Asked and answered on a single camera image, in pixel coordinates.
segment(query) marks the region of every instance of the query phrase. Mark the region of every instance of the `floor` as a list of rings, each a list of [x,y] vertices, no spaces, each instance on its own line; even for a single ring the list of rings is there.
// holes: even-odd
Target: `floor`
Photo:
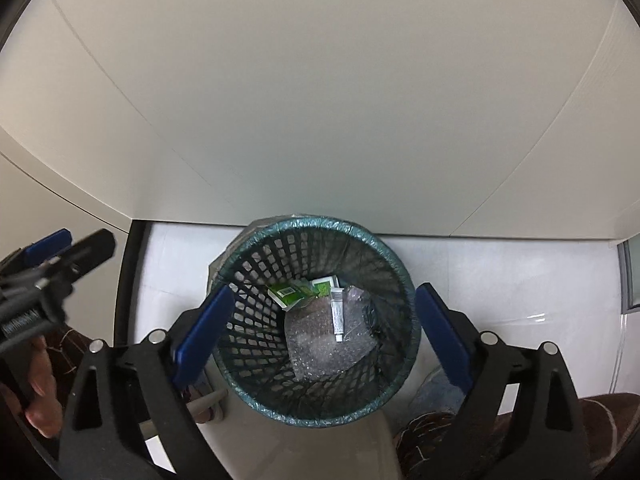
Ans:
[[[238,232],[153,225],[139,274],[133,340],[168,328],[183,310],[199,306],[206,295],[208,264]],[[631,337],[632,329],[640,333],[640,316],[620,316],[618,252],[608,242],[382,238],[415,285],[431,282],[449,307],[465,312],[479,330],[493,330],[519,346],[557,343],[579,396],[640,391],[640,374],[633,366],[640,343]],[[230,394],[225,420],[201,430],[235,478],[398,478],[391,445],[395,428],[389,421],[393,426],[395,415],[437,366],[423,336],[409,378],[384,413],[347,426],[292,428]],[[216,387],[225,386],[213,362],[208,371]],[[515,387],[508,388],[502,411],[511,408],[515,394]],[[148,444],[154,459],[169,467],[157,439]]]

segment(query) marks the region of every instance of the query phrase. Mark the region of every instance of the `teal basket rim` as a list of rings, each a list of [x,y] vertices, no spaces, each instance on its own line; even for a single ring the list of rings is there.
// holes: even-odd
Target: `teal basket rim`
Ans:
[[[360,225],[337,218],[299,216],[274,222],[264,229],[259,230],[248,240],[246,240],[242,245],[240,245],[223,263],[220,271],[217,273],[214,281],[211,284],[211,290],[215,290],[228,284],[228,282],[226,282],[222,278],[222,276],[226,271],[233,268],[234,264],[240,259],[240,256],[245,251],[251,249],[256,244],[260,244],[267,238],[273,237],[274,235],[279,235],[282,231],[287,231],[292,228],[326,229],[348,234],[375,249],[376,252],[389,263],[394,272],[396,272],[400,279],[400,282],[402,283],[402,286],[404,287],[408,306],[412,312],[411,341],[409,344],[407,355],[404,358],[404,363],[402,364],[398,375],[396,375],[396,378],[392,381],[392,383],[389,384],[389,386],[386,387],[386,389],[382,393],[380,393],[380,395],[377,396],[375,400],[372,400],[369,404],[366,404],[355,412],[333,418],[323,418],[320,420],[305,419],[297,418],[290,415],[283,415],[255,400],[255,398],[247,393],[247,391],[245,391],[244,388],[234,379],[231,371],[229,371],[225,365],[224,359],[220,354],[218,346],[214,348],[213,357],[216,360],[216,364],[218,365],[220,373],[222,373],[222,376],[225,378],[225,381],[229,384],[229,386],[233,388],[238,396],[241,397],[241,399],[244,400],[244,402],[246,402],[254,410],[261,412],[269,418],[279,420],[281,422],[284,422],[285,424],[289,424],[290,426],[300,426],[303,428],[328,428],[331,426],[347,424],[348,422],[354,422],[384,406],[387,401],[391,397],[393,397],[393,395],[402,387],[404,381],[409,376],[409,373],[414,366],[415,357],[418,354],[418,346],[420,346],[420,331],[422,329],[420,326],[420,322],[415,315],[415,287],[413,282],[411,281],[409,272],[406,270],[400,258],[398,258],[398,256],[391,250],[391,248],[388,247],[388,245],[386,245],[380,238],[371,233],[369,230]]]

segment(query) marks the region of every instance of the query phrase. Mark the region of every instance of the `brown fabric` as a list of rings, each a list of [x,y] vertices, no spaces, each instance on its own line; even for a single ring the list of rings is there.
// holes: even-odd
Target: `brown fabric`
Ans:
[[[45,339],[53,376],[56,378],[58,400],[65,407],[76,370],[92,340],[66,325],[48,333]]]
[[[600,473],[622,448],[640,420],[640,396],[611,394],[580,400],[587,433],[591,472]],[[426,413],[412,420],[395,438],[402,474],[414,478],[412,472],[442,441],[454,416],[448,413]],[[511,421],[511,413],[498,416],[494,433],[485,454],[472,476],[487,471],[498,459],[502,442]]]

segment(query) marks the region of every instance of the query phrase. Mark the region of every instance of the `finger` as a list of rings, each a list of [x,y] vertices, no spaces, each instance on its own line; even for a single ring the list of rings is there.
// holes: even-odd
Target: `finger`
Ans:
[[[29,384],[40,396],[56,394],[56,380],[53,377],[51,361],[46,350],[33,350],[28,373]]]
[[[2,393],[4,402],[6,402],[9,410],[11,410],[14,415],[20,415],[20,413],[22,413],[20,400],[18,400],[18,397],[9,389],[8,386],[6,386],[6,384],[0,383],[0,393]]]
[[[31,346],[33,346],[36,350],[45,350],[47,348],[47,341],[44,339],[44,336],[38,336],[31,339]]]
[[[54,396],[36,397],[24,415],[46,438],[56,436],[62,429],[62,406]]]

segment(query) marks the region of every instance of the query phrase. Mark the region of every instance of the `black mesh wastebasket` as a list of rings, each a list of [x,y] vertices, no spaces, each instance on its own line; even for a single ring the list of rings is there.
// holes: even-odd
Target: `black mesh wastebasket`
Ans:
[[[371,294],[365,320],[376,346],[346,371],[296,381],[285,313],[267,286],[331,274]],[[216,363],[238,395],[271,418],[310,428],[352,422],[387,402],[411,371],[420,341],[414,286],[396,254],[359,225],[314,216],[254,222],[211,266],[210,290],[225,284],[236,308]]]

